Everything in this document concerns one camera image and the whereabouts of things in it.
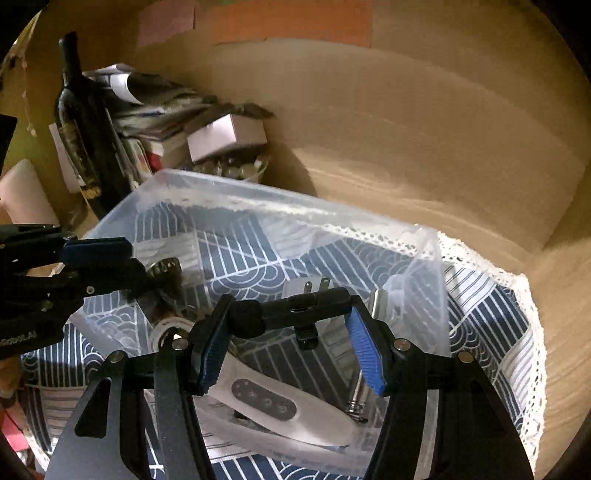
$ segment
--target blue gripper pad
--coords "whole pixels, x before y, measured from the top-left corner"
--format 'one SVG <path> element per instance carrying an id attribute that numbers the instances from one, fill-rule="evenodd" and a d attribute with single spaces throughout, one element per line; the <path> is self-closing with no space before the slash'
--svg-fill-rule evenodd
<path id="1" fill-rule="evenodd" d="M 131 258 L 134 248 L 125 237 L 68 240 L 61 249 L 60 261 L 70 267 L 117 262 Z"/>
<path id="2" fill-rule="evenodd" d="M 199 384 L 204 393 L 207 393 L 209 387 L 216 384 L 229 346 L 228 318 L 223 317 L 217 323 L 209 342 L 203 350 Z"/>
<path id="3" fill-rule="evenodd" d="M 365 382 L 376 395 L 387 397 L 393 389 L 394 359 L 390 350 L 390 340 L 379 327 L 379 320 L 369 315 L 365 305 L 353 306 L 345 316 L 351 344 Z"/>

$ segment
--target orange paper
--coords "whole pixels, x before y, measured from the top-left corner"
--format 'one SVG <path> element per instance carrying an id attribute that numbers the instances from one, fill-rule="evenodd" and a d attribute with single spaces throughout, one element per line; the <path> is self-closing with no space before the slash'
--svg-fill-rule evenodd
<path id="1" fill-rule="evenodd" d="M 306 38 L 371 46 L 371 0 L 244 0 L 207 12 L 214 43 Z"/>

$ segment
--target clear plastic bin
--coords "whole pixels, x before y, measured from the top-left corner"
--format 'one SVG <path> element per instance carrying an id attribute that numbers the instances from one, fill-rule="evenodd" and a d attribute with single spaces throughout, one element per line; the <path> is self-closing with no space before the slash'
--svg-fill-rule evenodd
<path id="1" fill-rule="evenodd" d="M 163 170 L 87 238 L 109 236 L 128 238 L 146 265 L 179 257 L 184 303 L 206 312 L 223 293 L 260 301 L 280 298 L 284 283 L 295 278 L 329 277 L 332 285 L 364 299 L 392 279 L 380 318 L 396 335 L 449 354 L 447 297 L 432 229 L 285 190 Z M 151 326 L 120 293 L 87 299 L 83 314 L 72 321 L 102 355 L 116 349 L 148 353 Z M 235 343 L 239 358 L 250 367 L 343 408 L 355 361 L 343 329 L 342 317 L 319 324 L 321 345 L 314 352 L 293 348 L 291 329 Z M 295 465 L 359 476 L 369 463 L 386 405 L 373 398 L 371 420 L 359 424 L 354 443 L 327 449 L 236 419 L 231 408 L 207 396 L 195 398 L 203 428 L 223 439 Z M 426 429 L 426 436 L 432 433 Z"/>

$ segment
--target cardboard box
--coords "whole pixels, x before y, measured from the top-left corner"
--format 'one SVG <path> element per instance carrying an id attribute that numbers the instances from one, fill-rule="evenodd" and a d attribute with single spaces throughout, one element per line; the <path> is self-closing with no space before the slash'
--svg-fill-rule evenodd
<path id="1" fill-rule="evenodd" d="M 264 145 L 267 136 L 262 121 L 247 116 L 223 116 L 188 137 L 191 160 L 242 147 Z"/>

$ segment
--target wine bottle label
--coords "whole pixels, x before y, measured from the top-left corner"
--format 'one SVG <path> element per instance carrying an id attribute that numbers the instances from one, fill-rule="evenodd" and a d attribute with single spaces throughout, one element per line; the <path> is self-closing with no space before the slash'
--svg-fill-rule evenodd
<path id="1" fill-rule="evenodd" d="M 74 167 L 74 172 L 76 172 L 78 184 L 80 188 L 85 187 L 86 180 L 84 176 L 86 176 L 87 171 L 84 168 L 84 159 L 88 158 L 88 156 L 82 143 L 80 132 L 78 131 L 78 125 L 76 125 L 75 121 L 67 122 L 60 127 L 59 131 L 61 139 L 68 151 L 70 162 Z"/>
<path id="2" fill-rule="evenodd" d="M 82 189 L 82 195 L 86 200 L 92 200 L 102 195 L 100 187 L 85 187 Z"/>

